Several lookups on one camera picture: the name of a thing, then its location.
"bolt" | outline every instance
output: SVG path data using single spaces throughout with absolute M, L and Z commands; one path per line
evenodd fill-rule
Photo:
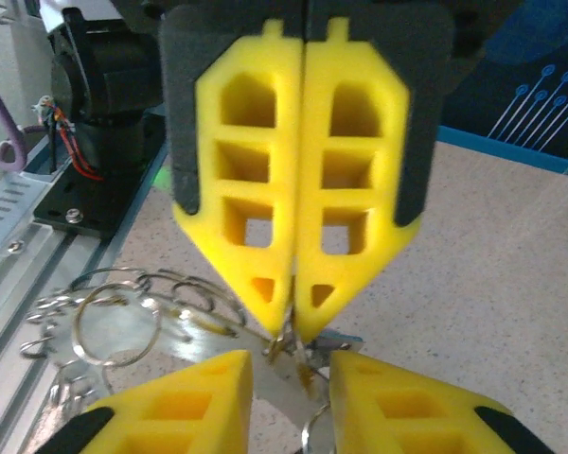
M 22 253 L 25 246 L 26 246 L 26 243 L 17 239 L 17 240 L 15 240 L 15 241 L 13 241 L 9 244 L 9 247 L 7 248 L 7 250 L 9 251 L 9 253 L 12 253 L 12 254 Z
M 82 212 L 78 208 L 70 208 L 65 213 L 65 220 L 70 224 L 80 224 L 82 222 Z

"yellow foam gripper pad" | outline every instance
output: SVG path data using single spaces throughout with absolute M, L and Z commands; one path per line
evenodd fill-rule
M 394 222 L 409 91 L 369 43 L 332 19 L 307 43 L 297 182 L 296 328 L 319 334 L 415 236 Z M 343 244 L 328 244 L 328 234 Z
M 174 206 L 265 329 L 278 332 L 293 299 L 304 341 L 419 224 L 394 222 L 409 91 L 347 28 L 348 19 L 332 19 L 326 41 L 304 45 L 270 20 L 208 68 L 196 82 L 201 209 L 189 216 Z M 335 251 L 328 229 L 345 236 Z
M 332 354 L 330 405 L 339 454 L 514 452 L 474 410 L 505 407 L 357 353 Z
M 233 351 L 99 400 L 115 415 L 83 454 L 246 454 L 250 353 Z
M 267 21 L 196 82 L 202 205 L 179 224 L 276 333 L 290 299 L 303 43 Z M 262 242 L 253 243 L 257 233 Z

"cable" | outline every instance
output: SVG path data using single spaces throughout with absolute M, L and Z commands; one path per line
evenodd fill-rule
M 99 177 L 98 175 L 89 173 L 86 170 L 84 170 L 82 167 L 80 167 L 80 164 L 78 163 L 78 156 L 74 151 L 74 149 L 72 148 L 72 144 L 69 142 L 69 139 L 67 138 L 67 133 L 65 132 L 65 129 L 60 128 L 59 133 L 61 135 L 63 143 L 65 144 L 65 148 L 67 148 L 67 153 L 72 158 L 72 166 L 74 166 L 74 168 L 78 171 L 78 173 L 83 177 L 90 178 L 91 180 L 95 180 L 97 182 L 103 181 L 103 177 Z
M 72 161 L 75 161 L 74 168 L 76 170 L 79 170 L 81 164 L 83 171 L 79 170 L 80 174 L 84 175 L 87 178 L 92 178 L 93 180 L 102 181 L 103 178 L 96 174 L 96 171 L 91 167 L 90 164 L 88 164 L 88 162 L 84 158 L 84 155 L 80 151 L 80 147 L 78 146 L 78 141 L 76 140 L 76 136 L 69 128 L 69 122 L 67 120 L 67 117 L 65 116 L 65 113 L 63 113 L 63 111 L 58 106 L 54 106 L 52 104 L 46 104 L 46 105 L 53 109 L 55 120 L 62 125 L 62 131 L 65 130 L 65 133 L 62 132 L 61 136 L 63 142 L 65 142 L 67 151 L 70 153 L 70 156 L 72 156 Z M 67 139 L 66 135 L 67 133 L 69 133 L 72 137 L 71 143 Z
M 48 151 L 50 153 L 50 169 L 48 173 L 57 171 L 57 121 L 55 116 L 48 118 Z
M 24 133 L 17 128 L 1 97 L 0 121 L 9 135 L 9 142 L 6 142 L 8 146 L 3 145 L 5 142 L 0 144 L 0 168 L 7 172 L 20 172 L 27 165 L 27 148 L 24 141 Z M 15 160 L 9 163 L 6 158 L 7 152 L 11 149 L 14 151 Z

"table surface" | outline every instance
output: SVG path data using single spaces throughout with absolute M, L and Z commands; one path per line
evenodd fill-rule
M 119 266 L 220 281 L 153 189 Z M 363 353 L 492 397 L 568 453 L 568 177 L 438 144 L 417 239 L 331 324 Z M 151 355 L 126 388 L 181 367 Z M 250 452 L 293 452 L 299 434 L 254 406 Z

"white device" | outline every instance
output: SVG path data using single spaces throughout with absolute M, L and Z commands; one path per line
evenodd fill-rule
M 62 11 L 77 8 L 87 21 L 122 19 L 110 0 L 40 0 L 40 15 L 46 33 L 50 33 L 63 23 Z

